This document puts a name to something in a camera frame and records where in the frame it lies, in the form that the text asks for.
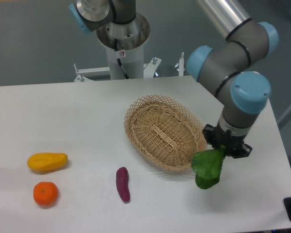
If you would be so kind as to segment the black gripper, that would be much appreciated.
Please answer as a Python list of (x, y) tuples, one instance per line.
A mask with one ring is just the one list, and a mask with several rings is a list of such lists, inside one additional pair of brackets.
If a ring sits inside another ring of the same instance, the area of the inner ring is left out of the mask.
[(232, 158), (248, 157), (252, 151), (252, 147), (243, 143), (245, 135), (232, 135), (231, 130), (224, 131), (220, 126), (212, 126), (206, 124), (202, 131), (206, 142), (214, 149), (224, 146), (227, 150), (227, 156)]

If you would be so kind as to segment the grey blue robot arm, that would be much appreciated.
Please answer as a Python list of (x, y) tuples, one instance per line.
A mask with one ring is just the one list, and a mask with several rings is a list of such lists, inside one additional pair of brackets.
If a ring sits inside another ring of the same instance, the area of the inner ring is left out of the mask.
[[(224, 106), (217, 125), (206, 125), (203, 135), (214, 148), (224, 146), (226, 156), (247, 157), (252, 148), (244, 139), (271, 94), (269, 81), (248, 68), (276, 49), (278, 33), (269, 23), (253, 21), (236, 0), (198, 4), (226, 40), (219, 50), (198, 47), (186, 64), (187, 72)], [(96, 32), (113, 80), (145, 77), (143, 45), (150, 26), (136, 12), (135, 1), (77, 0), (69, 10), (83, 32)]]

